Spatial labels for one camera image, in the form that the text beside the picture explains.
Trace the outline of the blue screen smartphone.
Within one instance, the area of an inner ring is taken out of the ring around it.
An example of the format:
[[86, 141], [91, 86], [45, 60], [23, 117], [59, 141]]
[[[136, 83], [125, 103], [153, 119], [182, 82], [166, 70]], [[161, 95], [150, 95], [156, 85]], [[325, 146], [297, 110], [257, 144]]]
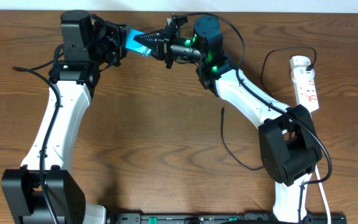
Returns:
[[144, 56], [149, 56], [151, 50], [134, 40], [134, 37], [136, 35], [142, 35], [142, 34], [144, 33], [141, 31], [131, 29], [127, 35], [126, 49]]

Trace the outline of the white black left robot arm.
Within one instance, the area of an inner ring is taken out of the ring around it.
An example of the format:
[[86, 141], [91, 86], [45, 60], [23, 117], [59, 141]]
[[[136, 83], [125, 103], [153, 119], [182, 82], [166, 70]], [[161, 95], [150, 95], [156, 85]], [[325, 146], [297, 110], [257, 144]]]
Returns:
[[60, 28], [63, 42], [42, 77], [49, 87], [42, 123], [20, 167], [4, 171], [2, 191], [15, 223], [109, 223], [106, 207], [86, 201], [72, 159], [101, 72], [120, 66], [131, 26], [72, 10], [61, 14]]

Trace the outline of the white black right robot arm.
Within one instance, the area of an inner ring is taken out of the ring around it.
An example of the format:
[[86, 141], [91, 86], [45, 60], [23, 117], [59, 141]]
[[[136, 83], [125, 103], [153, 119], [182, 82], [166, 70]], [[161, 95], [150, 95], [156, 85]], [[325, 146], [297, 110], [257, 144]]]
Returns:
[[318, 108], [314, 87], [314, 62], [297, 55], [291, 58], [291, 79], [296, 106], [276, 100], [253, 84], [223, 50], [223, 34], [217, 15], [199, 12], [193, 36], [184, 37], [180, 28], [187, 16], [173, 15], [167, 25], [134, 40], [147, 47], [153, 58], [165, 62], [193, 63], [202, 86], [235, 106], [258, 130], [262, 168], [275, 181], [273, 219], [285, 223], [310, 223], [306, 211], [306, 190], [322, 184], [317, 163], [329, 154], [316, 135], [311, 113]]

